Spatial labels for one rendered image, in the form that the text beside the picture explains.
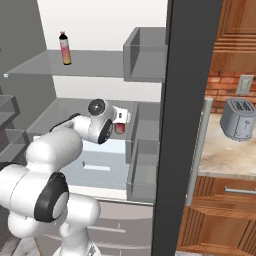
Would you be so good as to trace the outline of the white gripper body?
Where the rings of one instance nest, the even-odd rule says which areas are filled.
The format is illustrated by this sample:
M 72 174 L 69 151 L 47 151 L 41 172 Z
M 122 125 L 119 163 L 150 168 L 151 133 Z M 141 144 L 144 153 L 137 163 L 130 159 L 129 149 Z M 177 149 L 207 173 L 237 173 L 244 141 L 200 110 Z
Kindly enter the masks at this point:
M 127 109 L 122 110 L 122 123 L 130 123 L 131 122 L 131 113 Z

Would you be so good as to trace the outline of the grey fridge door bin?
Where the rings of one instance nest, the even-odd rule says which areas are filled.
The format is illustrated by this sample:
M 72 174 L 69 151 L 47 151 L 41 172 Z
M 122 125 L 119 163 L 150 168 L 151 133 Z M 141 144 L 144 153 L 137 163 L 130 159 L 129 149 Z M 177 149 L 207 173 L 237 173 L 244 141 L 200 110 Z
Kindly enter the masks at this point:
M 160 104 L 156 102 L 139 102 L 137 122 L 134 125 L 139 139 L 158 140 L 160 126 Z
M 158 148 L 159 143 L 156 140 L 136 140 L 126 182 L 129 201 L 155 201 Z
M 135 27 L 123 45 L 123 75 L 127 82 L 162 83 L 167 45 L 164 27 Z

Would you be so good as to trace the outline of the dark grey fridge door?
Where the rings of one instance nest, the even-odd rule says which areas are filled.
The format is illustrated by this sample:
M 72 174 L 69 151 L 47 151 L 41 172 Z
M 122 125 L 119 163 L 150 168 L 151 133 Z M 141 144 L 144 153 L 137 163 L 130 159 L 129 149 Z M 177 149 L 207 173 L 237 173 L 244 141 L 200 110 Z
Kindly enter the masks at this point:
M 151 256 L 174 256 L 222 0 L 168 0 Z

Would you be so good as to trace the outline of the grey glass fridge shelf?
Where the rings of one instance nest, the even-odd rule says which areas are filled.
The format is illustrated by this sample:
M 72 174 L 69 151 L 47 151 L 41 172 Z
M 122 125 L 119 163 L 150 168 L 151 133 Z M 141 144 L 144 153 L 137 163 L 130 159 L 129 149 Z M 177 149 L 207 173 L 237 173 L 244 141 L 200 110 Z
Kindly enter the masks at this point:
M 123 77 L 121 51 L 72 50 L 71 64 L 64 65 L 59 50 L 46 50 L 7 71 L 10 74 L 38 74 L 82 77 Z
M 90 99 L 58 98 L 56 99 L 27 129 L 30 140 L 34 136 L 47 133 L 54 125 L 66 120 L 74 113 L 88 116 Z M 118 135 L 112 133 L 111 139 L 133 140 L 138 124 L 138 104 L 132 101 L 110 100 L 116 107 L 127 109 L 131 113 L 131 121 L 126 125 L 125 133 Z

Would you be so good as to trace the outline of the grey fridge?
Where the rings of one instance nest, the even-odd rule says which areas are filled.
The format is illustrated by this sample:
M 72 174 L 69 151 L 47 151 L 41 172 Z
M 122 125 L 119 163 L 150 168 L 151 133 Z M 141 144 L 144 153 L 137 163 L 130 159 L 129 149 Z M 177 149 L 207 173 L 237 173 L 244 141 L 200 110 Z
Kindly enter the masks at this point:
M 121 51 L 135 27 L 164 27 L 167 0 L 37 0 L 45 50 L 59 50 L 62 31 L 72 50 Z M 160 104 L 162 83 L 127 82 L 115 77 L 36 75 L 42 83 L 44 110 L 58 98 L 156 102 Z M 0 88 L 0 162 L 25 165 L 25 151 L 33 141 L 23 144 L 23 130 L 8 128 L 18 116 L 16 99 Z M 136 133 L 125 141 L 126 163 L 130 167 Z M 106 202 L 152 206 L 153 203 L 129 201 L 127 190 L 69 185 L 72 193 Z

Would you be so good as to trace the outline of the grey fridge door with bins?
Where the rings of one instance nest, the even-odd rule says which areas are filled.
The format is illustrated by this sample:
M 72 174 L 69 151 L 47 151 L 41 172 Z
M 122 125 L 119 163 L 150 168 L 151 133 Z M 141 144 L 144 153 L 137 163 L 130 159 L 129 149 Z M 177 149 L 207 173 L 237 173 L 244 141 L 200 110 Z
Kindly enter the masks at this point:
M 44 110 L 42 83 L 36 75 L 8 74 L 45 50 L 37 0 L 0 0 L 0 88 L 16 101 L 18 116 L 8 128 L 25 131 Z

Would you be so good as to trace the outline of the pale blue crisper drawer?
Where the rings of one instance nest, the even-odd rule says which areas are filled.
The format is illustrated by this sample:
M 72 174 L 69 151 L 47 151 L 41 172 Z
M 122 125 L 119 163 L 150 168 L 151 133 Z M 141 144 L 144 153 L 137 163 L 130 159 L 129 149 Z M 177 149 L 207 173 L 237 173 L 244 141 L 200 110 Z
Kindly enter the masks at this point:
M 84 141 L 81 155 L 61 172 L 69 185 L 125 190 L 128 170 L 125 141 L 109 139 L 102 145 Z

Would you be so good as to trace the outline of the pink yellow bottle black cap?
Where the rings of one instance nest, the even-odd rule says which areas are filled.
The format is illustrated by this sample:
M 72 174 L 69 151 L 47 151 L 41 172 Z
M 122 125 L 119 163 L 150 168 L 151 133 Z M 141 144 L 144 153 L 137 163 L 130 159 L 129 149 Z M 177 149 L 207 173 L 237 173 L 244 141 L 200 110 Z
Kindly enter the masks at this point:
M 68 37 L 66 36 L 64 31 L 60 33 L 59 42 L 60 42 L 63 64 L 70 65 L 71 55 L 70 55 L 70 49 L 69 49 L 69 42 L 68 42 Z

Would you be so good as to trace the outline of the grey freezer drawer front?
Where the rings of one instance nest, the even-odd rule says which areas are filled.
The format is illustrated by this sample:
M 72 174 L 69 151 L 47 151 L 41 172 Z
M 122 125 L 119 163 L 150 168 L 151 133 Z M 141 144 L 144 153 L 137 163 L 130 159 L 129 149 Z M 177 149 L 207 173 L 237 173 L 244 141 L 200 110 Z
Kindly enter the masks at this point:
M 93 226 L 120 228 L 125 234 L 89 230 L 102 256 L 151 256 L 153 207 L 101 201 L 101 214 Z

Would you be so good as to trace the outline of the grey toaster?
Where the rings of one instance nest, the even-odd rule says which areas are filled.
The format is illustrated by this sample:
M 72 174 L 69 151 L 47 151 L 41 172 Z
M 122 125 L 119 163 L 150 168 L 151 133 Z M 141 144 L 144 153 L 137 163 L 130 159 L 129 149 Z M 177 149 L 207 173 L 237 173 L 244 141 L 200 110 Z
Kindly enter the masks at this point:
M 223 133 L 235 141 L 249 141 L 256 122 L 256 109 L 243 98 L 228 98 L 220 119 Z

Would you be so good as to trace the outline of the brown wooden drawer front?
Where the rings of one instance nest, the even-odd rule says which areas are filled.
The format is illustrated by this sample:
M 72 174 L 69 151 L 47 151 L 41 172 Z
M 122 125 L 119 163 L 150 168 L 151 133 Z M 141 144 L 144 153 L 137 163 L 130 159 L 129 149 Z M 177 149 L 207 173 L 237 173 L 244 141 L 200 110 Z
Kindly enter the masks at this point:
M 198 176 L 192 205 L 231 209 L 256 214 L 256 195 L 224 192 L 224 187 L 254 190 L 256 180 Z

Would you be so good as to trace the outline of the brown wooden cupboard door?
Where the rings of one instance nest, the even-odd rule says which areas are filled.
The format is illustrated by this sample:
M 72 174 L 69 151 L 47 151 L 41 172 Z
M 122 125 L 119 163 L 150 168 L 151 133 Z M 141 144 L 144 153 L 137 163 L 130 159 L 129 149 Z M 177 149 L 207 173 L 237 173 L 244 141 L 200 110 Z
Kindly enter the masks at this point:
M 256 256 L 256 213 L 185 207 L 177 249 L 215 256 Z

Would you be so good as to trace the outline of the grey wall outlet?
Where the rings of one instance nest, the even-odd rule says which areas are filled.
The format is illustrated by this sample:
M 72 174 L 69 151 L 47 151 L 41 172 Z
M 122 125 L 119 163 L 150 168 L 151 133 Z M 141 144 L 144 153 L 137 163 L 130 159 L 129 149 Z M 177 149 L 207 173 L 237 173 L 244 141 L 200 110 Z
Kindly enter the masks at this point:
M 248 95 L 253 82 L 253 75 L 241 75 L 236 89 L 237 95 Z

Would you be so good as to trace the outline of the brown wooden wall cupboard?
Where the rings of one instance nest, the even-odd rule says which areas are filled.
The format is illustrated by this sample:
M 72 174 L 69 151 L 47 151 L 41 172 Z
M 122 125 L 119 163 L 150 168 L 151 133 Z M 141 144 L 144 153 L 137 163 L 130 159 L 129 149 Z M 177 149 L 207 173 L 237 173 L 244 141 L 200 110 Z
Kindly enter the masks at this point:
M 256 0 L 223 0 L 211 69 L 256 73 Z

